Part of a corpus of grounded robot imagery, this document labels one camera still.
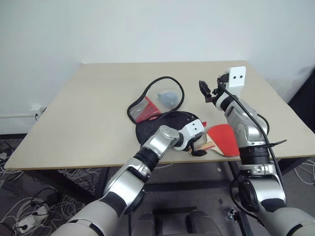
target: power strip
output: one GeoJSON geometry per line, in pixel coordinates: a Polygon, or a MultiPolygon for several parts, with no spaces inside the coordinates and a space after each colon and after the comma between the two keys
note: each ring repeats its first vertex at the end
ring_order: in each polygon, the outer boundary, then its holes
{"type": "Polygon", "coordinates": [[[25,234],[35,226],[39,225],[44,219],[48,217],[48,210],[45,206],[41,206],[37,211],[19,221],[17,226],[20,233],[25,234]]]}

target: white wall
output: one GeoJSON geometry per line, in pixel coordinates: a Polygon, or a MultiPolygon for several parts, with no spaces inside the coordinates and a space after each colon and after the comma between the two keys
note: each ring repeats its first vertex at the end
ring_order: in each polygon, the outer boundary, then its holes
{"type": "MultiPolygon", "coordinates": [[[[0,115],[47,106],[80,62],[239,60],[289,101],[315,63],[314,0],[0,0],[0,115]]],[[[0,134],[32,118],[0,119],[0,134]]]]}

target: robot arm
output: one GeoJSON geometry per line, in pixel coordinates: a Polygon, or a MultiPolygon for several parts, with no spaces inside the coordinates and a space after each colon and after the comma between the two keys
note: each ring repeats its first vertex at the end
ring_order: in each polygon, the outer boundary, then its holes
{"type": "Polygon", "coordinates": [[[134,212],[145,195],[145,182],[162,159],[174,147],[185,150],[196,137],[204,133],[199,119],[188,123],[182,130],[162,125],[141,149],[123,165],[107,183],[104,196],[86,205],[53,236],[112,236],[119,217],[134,212]]]}
{"type": "Polygon", "coordinates": [[[211,96],[204,81],[199,82],[206,102],[213,102],[218,110],[223,110],[233,128],[242,162],[242,180],[238,185],[241,204],[254,213],[273,236],[314,235],[315,219],[300,209],[286,206],[281,172],[277,171],[276,163],[269,160],[268,149],[271,147],[266,138],[266,122],[257,111],[237,98],[244,86],[245,75],[244,66],[231,68],[218,78],[218,88],[213,91],[215,97],[211,96]]]}

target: ping pong paddle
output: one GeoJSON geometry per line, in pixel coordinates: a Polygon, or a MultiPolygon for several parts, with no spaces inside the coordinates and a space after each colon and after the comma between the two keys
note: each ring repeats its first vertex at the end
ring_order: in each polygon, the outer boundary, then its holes
{"type": "Polygon", "coordinates": [[[228,124],[219,124],[211,127],[207,134],[207,143],[196,149],[213,150],[226,157],[240,155],[233,129],[228,124]]]}

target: beige table top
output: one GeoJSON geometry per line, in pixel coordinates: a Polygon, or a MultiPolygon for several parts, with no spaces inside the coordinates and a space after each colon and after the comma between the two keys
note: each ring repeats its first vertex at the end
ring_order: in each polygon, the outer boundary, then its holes
{"type": "MultiPolygon", "coordinates": [[[[83,64],[5,165],[7,169],[61,169],[117,166],[139,150],[135,125],[126,115],[152,80],[177,79],[185,91],[180,110],[196,114],[208,127],[226,123],[223,112],[206,104],[198,81],[215,88],[217,77],[229,67],[246,66],[241,98],[265,116],[271,126],[271,142],[288,139],[274,147],[277,158],[315,155],[315,135],[245,61],[100,63],[83,64]]],[[[161,163],[239,160],[209,151],[202,157],[170,150],[161,163]]]]}

